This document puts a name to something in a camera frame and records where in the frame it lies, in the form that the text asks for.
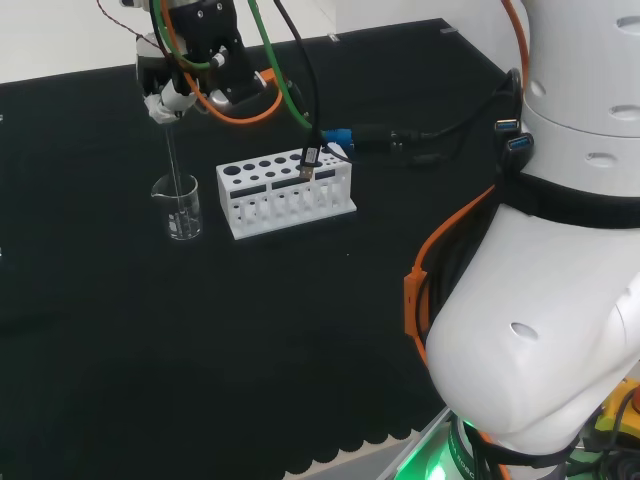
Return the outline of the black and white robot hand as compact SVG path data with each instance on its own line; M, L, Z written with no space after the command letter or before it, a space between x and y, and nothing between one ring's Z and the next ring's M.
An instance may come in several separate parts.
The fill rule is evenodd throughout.
M184 75L170 67L150 34L136 38L136 79L149 117L157 124L178 121L196 102Z

